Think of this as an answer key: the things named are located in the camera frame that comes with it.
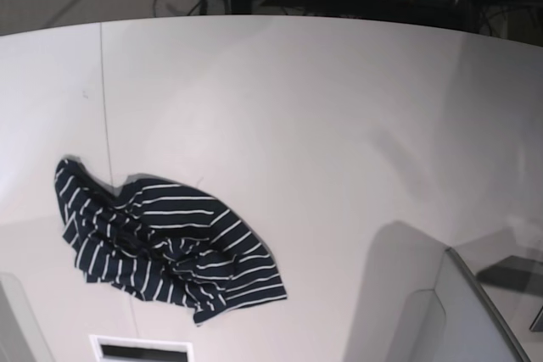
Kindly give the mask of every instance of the rectangular slot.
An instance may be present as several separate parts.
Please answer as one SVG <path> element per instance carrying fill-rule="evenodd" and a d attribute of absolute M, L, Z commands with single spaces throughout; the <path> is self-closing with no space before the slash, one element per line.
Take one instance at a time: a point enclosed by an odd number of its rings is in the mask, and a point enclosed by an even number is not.
<path fill-rule="evenodd" d="M 126 361 L 153 361 L 153 362 L 188 362 L 187 353 L 180 351 L 164 351 L 162 349 L 117 347 L 115 345 L 102 345 L 102 354 L 106 359 L 120 359 Z"/>
<path fill-rule="evenodd" d="M 91 335 L 97 362 L 194 362 L 191 343 Z"/>

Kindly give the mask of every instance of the white stripe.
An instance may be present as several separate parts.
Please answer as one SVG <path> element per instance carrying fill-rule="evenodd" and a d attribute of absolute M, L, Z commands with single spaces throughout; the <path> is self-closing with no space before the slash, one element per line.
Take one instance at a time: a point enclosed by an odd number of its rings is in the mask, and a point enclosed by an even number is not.
<path fill-rule="evenodd" d="M 133 259 L 137 258 L 137 255 L 136 255 L 136 254 L 129 253 L 129 252 L 127 252 L 127 251 L 126 251 L 125 249 L 123 249 L 123 248 L 120 248 L 120 251 L 121 251 L 123 254 L 125 254 L 126 256 L 128 256 L 129 258 L 133 258 Z"/>
<path fill-rule="evenodd" d="M 85 246 L 87 245 L 93 233 L 94 231 L 91 231 L 91 233 L 87 235 L 87 239 L 85 239 L 85 242 L 83 242 L 83 246 L 81 246 L 81 249 L 79 249 L 79 253 L 77 254 L 76 269 L 79 269 L 79 266 L 81 264 L 81 257 L 83 256 L 83 252 L 85 251 Z"/>
<path fill-rule="evenodd" d="M 115 278 L 120 284 L 120 274 L 122 273 L 122 259 L 119 260 L 119 265 L 117 266 L 117 277 Z"/>
<path fill-rule="evenodd" d="M 241 292 L 240 294 L 229 296 L 227 297 L 227 300 L 234 300 L 235 298 L 246 296 L 247 294 L 251 294 L 252 292 L 260 292 L 262 290 L 267 290 L 268 288 L 276 288 L 276 287 L 283 287 L 283 284 L 272 284 L 271 286 L 254 288 L 253 290 L 248 290 L 247 292 Z"/>
<path fill-rule="evenodd" d="M 119 205 L 119 206 L 117 206 L 116 208 L 117 208 L 117 209 L 122 209 L 122 208 L 125 208 L 125 206 L 130 205 L 130 204 L 134 201 L 134 199 L 136 199 L 136 197 L 137 197 L 138 195 L 143 194 L 143 190 L 149 190 L 149 189 L 151 189 L 151 188 L 171 188 L 171 187 L 180 187 L 180 186 L 178 186 L 178 185 L 176 185 L 176 184 L 156 184 L 156 185 L 154 185 L 154 186 L 146 186 L 146 187 L 143 187 L 140 191 L 136 192 L 136 193 L 132 196 L 132 198 L 130 198 L 130 199 L 128 200 L 127 203 L 125 203 L 125 204 L 123 204 L 123 205 Z"/>
<path fill-rule="evenodd" d="M 173 283 L 170 281 L 170 289 L 168 290 L 168 299 L 166 300 L 167 303 L 171 303 L 172 293 L 173 293 Z"/>
<path fill-rule="evenodd" d="M 160 278 L 159 286 L 156 287 L 156 292 L 154 292 L 153 300 L 156 300 L 157 297 L 159 296 L 159 294 L 160 294 L 160 289 L 162 288 L 162 285 L 163 285 L 163 284 L 164 284 L 164 281 L 162 280 L 162 278 Z"/>
<path fill-rule="evenodd" d="M 194 228 L 209 228 L 207 225 L 202 224 L 183 224 L 183 225 L 149 225 L 149 228 L 153 229 L 176 229 L 176 228 L 185 228 L 191 226 Z"/>
<path fill-rule="evenodd" d="M 253 271 L 265 270 L 265 269 L 273 269 L 274 267 L 276 267 L 276 266 L 275 266 L 275 265 L 270 265 L 270 266 L 255 267 L 254 269 L 246 270 L 246 271 L 244 271 L 243 273 L 240 273 L 240 274 L 238 274 L 237 276 L 234 276 L 234 277 L 232 278 L 232 280 L 237 280 L 239 277 L 245 276 L 245 275 L 247 275 L 248 273 L 252 273 Z"/>
<path fill-rule="evenodd" d="M 224 211 L 222 214 L 220 214 L 219 216 L 217 216 L 214 220 L 211 221 L 210 226 L 212 226 L 213 224 L 215 224 L 220 218 L 222 218 L 224 215 L 228 214 L 229 212 L 230 212 L 230 209 L 227 209 L 227 210 Z"/>
<path fill-rule="evenodd" d="M 136 270 L 137 270 L 137 259 L 134 259 L 134 265 L 132 266 L 132 274 L 130 276 L 130 284 L 132 284 L 132 287 L 135 286 L 134 275 L 136 275 Z"/>
<path fill-rule="evenodd" d="M 243 263 L 251 259 L 268 259 L 269 257 L 270 257 L 270 254 L 267 254 L 266 256 L 262 254 L 254 254 L 253 256 L 247 256 L 246 258 L 240 259 L 239 263 Z"/>
<path fill-rule="evenodd" d="M 258 249 L 260 246 L 262 246 L 262 243 L 258 242 L 257 244 L 255 244 L 251 249 L 249 249 L 248 251 L 246 252 L 243 252 L 241 253 L 242 255 L 245 255 L 245 254 L 249 254 L 251 252 L 254 252 L 256 249 Z"/>
<path fill-rule="evenodd" d="M 210 267 L 219 267 L 219 266 L 229 265 L 229 264 L 231 264 L 233 261 L 234 261 L 234 259 L 228 260 L 228 261 L 226 261 L 226 262 L 221 262 L 221 263 L 210 263 L 210 264 L 205 265 L 205 266 L 196 265 L 196 268 L 197 268 L 197 269 L 200 269 L 200 270 L 209 269 Z"/>
<path fill-rule="evenodd" d="M 66 230 L 68 229 L 68 226 L 70 226 L 71 224 L 71 221 L 74 220 L 76 218 L 76 212 L 72 212 L 71 213 L 71 216 L 70 218 L 68 219 L 68 222 L 66 222 L 66 226 L 64 227 L 64 230 L 62 231 L 62 234 L 64 235 L 64 233 L 66 232 Z"/>
<path fill-rule="evenodd" d="M 94 225 L 96 225 L 96 219 L 98 218 L 98 216 L 99 216 L 100 214 L 102 214 L 102 211 L 103 211 L 103 210 L 104 210 L 103 208 L 99 208 L 98 211 L 96 211 L 96 213 L 94 214 L 94 217 L 92 218 L 92 223 L 93 223 Z"/>
<path fill-rule="evenodd" d="M 241 241 L 243 241 L 245 238 L 247 238 L 249 235 L 251 234 L 251 231 L 247 232 L 245 235 L 243 235 L 242 237 L 240 237 L 236 242 L 232 242 L 231 244 L 229 244 L 228 246 L 226 246 L 224 249 L 222 249 L 223 252 L 226 252 L 227 250 L 229 249 L 232 249 L 234 246 L 236 246 L 238 243 L 240 243 Z"/>
<path fill-rule="evenodd" d="M 78 236 L 79 235 L 77 233 L 74 235 L 74 238 L 70 242 L 70 246 L 74 246 L 74 243 L 76 242 Z"/>
<path fill-rule="evenodd" d="M 243 307 L 244 305 L 251 305 L 251 304 L 260 304 L 260 303 L 266 303 L 268 301 L 272 301 L 272 300 L 280 300 L 280 299 L 283 299 L 283 298 L 287 298 L 287 295 L 286 294 L 283 294 L 282 296 L 277 296 L 277 297 L 268 297 L 268 298 L 262 298 L 260 300 L 255 300 L 255 301 L 247 301 L 245 303 L 241 303 L 241 304 L 238 304 L 234 307 L 230 307 L 228 308 L 228 310 L 231 310 L 231 309 L 238 309 L 240 307 Z"/>
<path fill-rule="evenodd" d="M 276 273 L 275 275 L 273 276 L 270 276 L 270 277 L 261 277 L 260 279 L 255 279 L 247 284 L 243 284 L 242 286 L 237 286 L 237 287 L 231 287 L 227 290 L 227 292 L 236 292 L 237 290 L 241 290 L 242 288 L 246 288 L 246 287 L 249 287 L 249 286 L 252 286 L 253 284 L 255 283 L 259 283 L 261 281 L 268 281 L 268 280 L 271 280 L 271 279 L 275 279 L 276 277 L 279 277 L 279 273 Z"/>
<path fill-rule="evenodd" d="M 71 194 L 70 201 L 68 201 L 68 208 L 71 209 L 71 204 L 74 203 L 74 199 L 76 199 L 77 194 L 79 194 L 79 191 L 81 191 L 81 189 L 79 187 L 77 187 L 76 190 L 74 191 L 74 193 Z"/>
<path fill-rule="evenodd" d="M 194 297 L 194 295 L 190 292 L 188 286 L 187 286 L 187 289 L 186 289 L 188 295 L 191 297 L 191 299 L 194 301 L 194 303 L 196 304 L 196 307 L 200 308 L 200 303 L 198 301 L 198 299 L 196 297 Z"/>
<path fill-rule="evenodd" d="M 188 211 L 145 211 L 143 215 L 175 215 L 175 214 L 206 214 L 213 215 L 213 211 L 205 209 L 192 209 Z"/>
<path fill-rule="evenodd" d="M 147 285 L 149 283 L 149 273 L 151 272 L 151 262 L 147 262 L 147 271 L 145 272 L 145 281 L 143 282 L 143 287 L 141 293 L 147 290 Z"/>
<path fill-rule="evenodd" d="M 70 185 L 71 181 L 74 179 L 74 176 L 70 176 L 70 178 L 68 179 L 68 181 L 66 182 L 66 184 L 64 185 L 64 188 L 62 190 L 60 190 L 59 192 L 59 196 L 62 197 L 62 194 L 64 194 L 66 192 L 66 190 L 68 189 L 68 186 Z"/>
<path fill-rule="evenodd" d="M 116 209 L 123 209 L 123 208 L 125 208 L 126 206 L 130 205 L 130 204 L 132 203 L 132 201 L 134 201 L 134 199 L 135 199 L 138 195 L 140 195 L 140 194 L 143 194 L 143 191 L 138 191 L 138 192 L 136 192 L 136 193 L 134 194 L 134 196 L 133 196 L 132 198 L 130 198 L 130 200 L 129 200 L 127 203 L 125 203 L 125 204 L 123 204 L 123 205 L 117 205 L 115 208 L 116 208 Z"/>
<path fill-rule="evenodd" d="M 155 199 L 146 199 L 142 203 L 134 203 L 135 207 L 141 207 L 148 203 L 158 203 L 159 201 L 189 201 L 189 200 L 216 200 L 213 197 L 160 197 Z"/>
<path fill-rule="evenodd" d="M 232 226 L 229 226 L 227 229 L 225 229 L 224 231 L 222 231 L 219 235 L 216 236 L 215 239 L 213 239 L 210 244 L 213 244 L 215 242 L 217 242 L 219 239 L 221 239 L 221 237 L 224 237 L 229 231 L 231 231 L 232 229 L 234 229 L 236 226 L 238 226 L 239 224 L 241 224 L 241 220 L 239 220 L 238 222 L 236 222 L 235 224 L 233 224 Z"/>
<path fill-rule="evenodd" d="M 111 218 L 109 218 L 108 226 L 105 231 L 106 237 L 111 237 L 111 221 L 114 220 L 117 217 L 117 214 L 113 214 Z"/>
<path fill-rule="evenodd" d="M 57 174 L 54 175 L 54 182 L 57 182 L 59 180 L 59 177 L 62 173 L 64 173 L 64 167 L 57 171 Z"/>
<path fill-rule="evenodd" d="M 206 291 L 204 290 L 204 288 L 201 287 L 201 286 L 200 286 L 200 291 L 201 291 L 202 294 L 204 294 L 205 296 L 207 296 L 207 297 L 213 299 L 213 296 L 212 296 L 211 294 L 209 294 L 208 292 L 206 292 Z"/>
<path fill-rule="evenodd" d="M 155 184 L 153 186 L 145 186 L 142 188 L 143 190 L 150 190 L 155 188 L 173 188 L 173 187 L 181 187 L 179 184 Z"/>
<path fill-rule="evenodd" d="M 91 199 L 88 198 L 85 203 L 83 204 L 83 206 L 81 207 L 81 211 L 79 211 L 79 215 L 83 215 L 83 211 L 85 210 L 85 208 L 87 207 L 87 205 L 91 202 Z"/>
<path fill-rule="evenodd" d="M 94 269 L 94 262 L 96 262 L 96 256 L 98 255 L 98 250 L 100 249 L 100 245 L 96 245 L 96 249 L 94 249 L 94 254 L 92 255 L 91 265 L 88 268 L 88 272 L 92 274 L 92 269 Z"/>
<path fill-rule="evenodd" d="M 105 265 L 104 265 L 104 271 L 102 272 L 102 280 L 105 279 L 105 274 L 108 272 L 108 266 L 109 266 L 109 255 L 105 255 Z"/>

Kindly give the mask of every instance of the garment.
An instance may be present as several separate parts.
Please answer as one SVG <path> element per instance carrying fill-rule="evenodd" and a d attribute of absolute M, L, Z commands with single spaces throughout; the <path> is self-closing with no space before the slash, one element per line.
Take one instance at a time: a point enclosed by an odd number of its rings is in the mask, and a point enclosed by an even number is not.
<path fill-rule="evenodd" d="M 287 297 L 262 242 L 197 189 L 144 178 L 115 197 L 68 159 L 57 167 L 55 189 L 63 238 L 89 283 L 195 309 L 196 324 Z"/>

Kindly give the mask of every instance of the crumpled cloth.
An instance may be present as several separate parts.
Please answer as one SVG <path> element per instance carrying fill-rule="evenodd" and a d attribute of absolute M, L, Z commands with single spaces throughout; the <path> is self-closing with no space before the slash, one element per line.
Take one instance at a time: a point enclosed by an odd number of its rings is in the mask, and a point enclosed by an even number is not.
<path fill-rule="evenodd" d="M 55 189 L 63 238 L 88 283 L 189 307 L 196 324 L 287 298 L 264 244 L 204 192 L 145 178 L 115 197 L 68 159 L 57 167 Z"/>

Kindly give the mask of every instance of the white table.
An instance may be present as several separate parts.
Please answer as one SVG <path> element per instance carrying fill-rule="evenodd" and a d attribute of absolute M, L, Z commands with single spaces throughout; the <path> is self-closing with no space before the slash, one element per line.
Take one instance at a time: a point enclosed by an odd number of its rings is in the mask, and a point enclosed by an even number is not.
<path fill-rule="evenodd" d="M 21 279 L 58 362 L 91 361 L 90 333 L 189 341 L 198 362 L 384 360 L 444 244 L 543 219 L 536 47 L 213 17 L 4 37 L 0 61 L 0 271 Z M 66 153 L 116 187 L 146 173 L 222 199 L 271 248 L 289 300 L 196 328 L 185 309 L 85 285 L 55 235 L 51 180 Z M 36 241 L 21 253 L 24 239 Z M 543 345 L 530 349 L 543 360 Z"/>

